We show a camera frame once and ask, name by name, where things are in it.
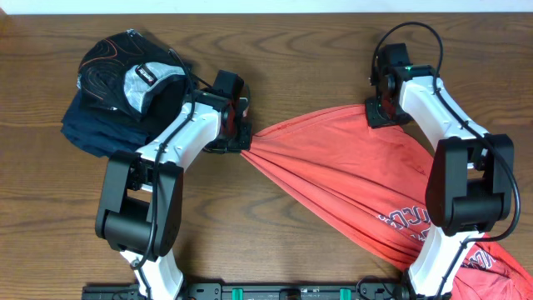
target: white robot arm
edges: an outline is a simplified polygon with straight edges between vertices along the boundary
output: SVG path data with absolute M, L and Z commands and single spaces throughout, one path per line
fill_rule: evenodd
M 153 299 L 172 300 L 182 289 L 183 274 L 172 253 L 181 222 L 182 174 L 202 149 L 210 153 L 239 153 L 250 147 L 251 126 L 244 120 L 248 99 L 240 97 L 242 88 L 243 81 L 236 74 L 220 71 L 212 88 L 188 95 L 179 116 L 156 139 L 135 153 L 116 152 L 109 159 L 98 208 L 97 235 L 132 265 L 145 255 L 152 205 L 128 197 L 127 190 L 153 192 L 151 172 L 157 152 L 162 141 L 174 134 L 162 150 L 158 164 L 157 234 L 153 250 L 140 270 L 135 270 L 138 293 L 144 297 L 150 290 Z
M 420 255 L 404 275 L 404 289 L 395 296 L 449 298 L 452 279 L 474 245 L 463 242 L 481 238 L 496 221 L 507 217 L 511 207 L 511 186 L 479 136 L 497 148 L 510 166 L 512 142 L 506 135 L 491 136 L 469 118 L 442 80 L 434 81 L 432 67 L 410 63 L 405 44 L 386 45 L 376 59 L 371 77 L 376 98 L 366 101 L 369 125 L 379 128 L 414 120 L 436 150 L 426 189 L 430 231 Z M 451 111 L 477 134 L 461 125 Z M 469 180 L 468 169 L 485 171 L 483 178 Z M 443 278 L 449 280 L 441 287 Z

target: red cloth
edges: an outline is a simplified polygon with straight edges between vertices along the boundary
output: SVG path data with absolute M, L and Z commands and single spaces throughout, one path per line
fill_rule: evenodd
M 429 228 L 433 158 L 400 127 L 370 129 L 364 106 L 296 117 L 254 136 L 242 156 L 354 243 L 406 270 Z M 476 244 L 453 299 L 532 299 L 531 275 L 499 244 Z

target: folded clothing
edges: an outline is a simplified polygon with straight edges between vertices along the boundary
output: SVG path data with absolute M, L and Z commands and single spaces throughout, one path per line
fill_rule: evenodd
M 405 271 L 430 227 L 425 191 L 433 158 L 400 127 L 371 129 L 362 105 L 269 127 L 242 156 L 354 243 Z M 498 243 L 472 247 L 453 299 L 531 299 L 533 278 Z
M 155 139 L 180 113 L 187 90 L 183 68 L 133 29 L 104 38 L 83 57 L 77 87 L 62 133 L 98 157 L 135 152 Z
M 83 151 L 109 157 L 116 150 L 135 152 L 151 140 L 148 132 L 84 112 L 80 102 L 78 92 L 63 117 L 61 132 Z
M 139 122 L 153 97 L 184 75 L 165 50 L 129 29 L 104 38 L 83 57 L 77 85 L 84 108 L 125 114 Z

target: black cable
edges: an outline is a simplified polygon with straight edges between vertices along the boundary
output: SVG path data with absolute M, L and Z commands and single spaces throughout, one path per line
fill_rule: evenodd
M 376 62 L 377 53 L 379 51 L 380 45 L 385 41 L 386 37 L 388 37 L 391 33 L 393 33 L 398 28 L 402 28 L 404 26 L 408 25 L 417 25 L 424 27 L 428 29 L 431 33 L 433 33 L 433 36 L 435 36 L 436 41 L 439 43 L 439 62 L 437 64 L 435 74 L 433 75 L 433 92 L 435 95 L 439 98 L 442 105 L 450 112 L 450 114 L 457 120 L 457 122 L 466 129 L 469 133 L 471 133 L 473 136 L 475 136 L 478 140 L 481 141 L 484 147 L 487 148 L 487 150 L 494 156 L 497 162 L 500 163 L 500 165 L 503 167 L 504 172 L 506 173 L 507 178 L 509 179 L 509 182 L 511 183 L 511 188 L 513 191 L 513 194 L 515 195 L 515 213 L 513 214 L 513 219 L 511 221 L 511 224 L 509 227 L 500 235 L 495 237 L 469 237 L 466 238 L 459 247 L 459 250 L 457 251 L 453 261 L 451 262 L 451 265 L 448 267 L 448 270 L 446 270 L 446 273 L 444 277 L 442 278 L 441 285 L 439 286 L 438 292 L 436 294 L 437 299 L 441 298 L 442 289 L 444 288 L 444 285 L 448 279 L 448 277 L 451 274 L 451 271 L 453 270 L 453 267 L 456 265 L 457 261 L 459 260 L 459 257 L 461 256 L 463 250 L 466 249 L 466 244 L 470 242 L 476 242 L 476 243 L 483 243 L 483 242 L 497 242 L 504 238 L 507 238 L 511 235 L 511 233 L 515 230 L 516 225 L 518 224 L 518 220 L 520 219 L 520 211 L 521 211 L 521 200 L 520 200 L 520 191 L 518 190 L 518 184 L 516 183 L 515 176 L 513 175 L 513 172 L 511 171 L 511 168 L 507 164 L 506 160 L 501 156 L 501 154 L 492 147 L 492 145 L 484 139 L 483 136 L 481 136 L 476 130 L 472 129 L 468 125 L 468 121 L 463 120 L 457 112 L 453 110 L 453 108 L 450 107 L 448 102 L 442 97 L 441 95 L 441 89 L 437 87 L 437 81 L 436 79 L 439 77 L 439 71 L 441 70 L 442 65 L 442 58 L 444 57 L 444 48 L 442 46 L 442 40 L 439 34 L 430 27 L 427 24 L 424 24 L 422 22 L 404 22 L 400 25 L 395 26 L 393 29 L 391 29 L 389 32 L 386 33 L 386 35 L 380 40 L 380 42 L 377 44 L 376 50 L 374 50 L 374 56 L 372 57 L 372 66 L 371 66 L 371 74 L 374 75 L 374 65 Z
M 130 267 L 133 270 L 138 270 L 139 273 L 141 274 L 141 279 L 142 279 L 144 285 L 147 287 L 147 296 L 148 296 L 147 299 L 148 300 L 151 300 L 150 292 L 149 292 L 150 291 L 150 287 L 148 285 L 148 282 L 144 278 L 144 274 L 142 272 L 142 266 L 148 260 L 148 257 L 150 256 L 150 253 L 152 252 L 153 244 L 154 244 L 155 239 L 156 239 L 156 231 L 157 231 L 157 188 L 158 188 L 158 185 L 159 185 L 159 162 L 161 161 L 161 155 L 163 154 L 164 150 L 167 148 L 168 143 L 172 140 L 172 138 L 174 138 L 174 136 L 180 130 L 182 130 L 183 127 L 185 127 L 185 125 L 189 121 L 191 121 L 192 116 L 194 115 L 195 107 L 196 107 L 196 105 L 195 105 L 196 102 L 195 102 L 194 95 L 193 95 L 193 91 L 195 90 L 195 88 L 194 88 L 193 81 L 191 79 L 191 74 L 188 71 L 188 68 L 185 66 L 185 64 L 183 63 L 183 61 L 180 58 L 180 56 L 176 53 L 176 51 L 174 51 L 173 49 L 169 49 L 168 52 L 172 56 L 172 58 L 176 59 L 176 61 L 179 62 L 182 65 L 183 72 L 185 73 L 185 75 L 187 77 L 187 83 L 188 83 L 188 86 L 189 86 L 189 93 L 191 94 L 191 111 L 189 112 L 189 114 L 187 115 L 185 120 L 183 120 L 183 122 L 176 129 L 174 129 L 174 131 L 172 131 L 168 135 L 168 137 L 165 138 L 165 140 L 162 143 L 159 144 L 159 147 L 158 147 L 157 153 L 156 153 L 156 157 L 155 157 L 155 160 L 154 160 L 154 163 L 153 163 L 153 170 L 152 170 L 152 224 L 150 226 L 150 235 L 148 236 L 148 245 L 147 245 L 146 251 L 142 255 L 141 260 L 139 260 L 139 261 L 136 260 L 136 261 L 134 261 L 132 263 L 132 265 L 130 265 Z
M 144 272 L 142 269 L 138 270 L 139 276 L 141 277 L 142 283 L 144 284 L 144 287 L 147 289 L 147 300 L 152 300 L 152 287 L 148 284 L 147 277 L 144 275 Z
M 370 299 L 369 299 L 368 297 L 366 297 L 365 295 L 363 295 L 363 293 L 362 293 L 361 291 L 359 291 L 359 288 L 360 288 L 361 283 L 362 283 L 363 281 L 365 281 L 366 279 L 368 279 L 368 278 L 374 278 L 374 279 L 377 279 L 377 281 L 378 281 L 379 283 L 381 283 L 381 285 L 385 288 L 386 292 L 389 293 L 389 295 L 390 295 L 391 297 L 394 297 L 394 296 L 392 295 L 391 290 L 389 290 L 389 288 L 385 285 L 385 283 L 381 280 L 381 278 L 379 278 L 378 276 L 374 276 L 374 275 L 367 275 L 367 276 L 365 276 L 363 279 L 361 279 L 361 280 L 357 283 L 357 285 L 356 285 L 356 292 L 358 292 L 359 295 L 360 295 L 361 297 L 363 297 L 365 300 L 370 300 Z
M 250 111 L 249 111 L 249 109 L 250 109 L 250 103 L 252 102 L 252 92 L 250 92 L 250 86 L 248 85 L 248 83 L 245 83 L 245 84 L 244 84 L 244 88 L 247 90 L 247 96 L 246 96 L 246 98 L 247 98 L 248 103 L 247 103 L 247 108 L 246 108 L 244 111 L 242 111 L 242 117 L 243 117 L 243 118 L 248 116 L 248 113 L 250 112 Z
M 203 80 L 200 77 L 198 77 L 195 73 L 191 73 L 191 76 L 193 76 L 200 83 L 203 83 L 206 87 L 213 88 L 213 86 L 211 84 L 207 83 L 205 80 Z

